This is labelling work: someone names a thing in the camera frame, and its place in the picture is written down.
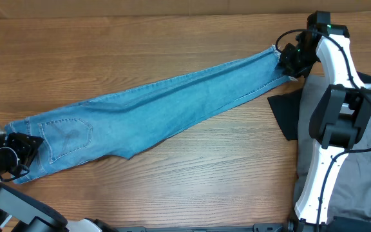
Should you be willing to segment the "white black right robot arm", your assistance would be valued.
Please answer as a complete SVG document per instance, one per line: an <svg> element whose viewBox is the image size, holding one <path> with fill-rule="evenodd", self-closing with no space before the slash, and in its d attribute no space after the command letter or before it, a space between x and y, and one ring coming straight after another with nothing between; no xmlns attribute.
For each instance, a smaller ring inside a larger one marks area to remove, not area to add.
<svg viewBox="0 0 371 232"><path fill-rule="evenodd" d="M371 90L354 66L348 28L333 24L330 12L314 12L307 27L295 32L297 45L287 44L280 55L285 75L307 77L320 62L328 86L310 118L312 160L285 230L326 231L328 203L339 171L371 117Z"/></svg>

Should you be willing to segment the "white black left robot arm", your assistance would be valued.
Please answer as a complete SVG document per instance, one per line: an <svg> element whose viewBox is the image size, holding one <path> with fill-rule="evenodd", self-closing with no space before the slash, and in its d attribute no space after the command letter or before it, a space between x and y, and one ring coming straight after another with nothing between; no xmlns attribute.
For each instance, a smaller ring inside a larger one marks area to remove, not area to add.
<svg viewBox="0 0 371 232"><path fill-rule="evenodd" d="M7 134L0 127L0 231L12 218L18 220L13 231L115 231L100 220L67 221L50 206L7 185L29 174L31 163L43 142L41 137L14 132Z"/></svg>

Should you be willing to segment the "light blue denim jeans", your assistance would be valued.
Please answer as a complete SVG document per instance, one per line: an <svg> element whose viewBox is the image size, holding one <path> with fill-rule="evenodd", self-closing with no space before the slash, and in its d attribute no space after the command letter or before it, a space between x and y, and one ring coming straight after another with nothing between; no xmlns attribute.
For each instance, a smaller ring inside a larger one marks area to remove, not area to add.
<svg viewBox="0 0 371 232"><path fill-rule="evenodd" d="M76 102L6 125L41 137L29 182L106 155L125 159L289 81L275 47L195 73Z"/></svg>

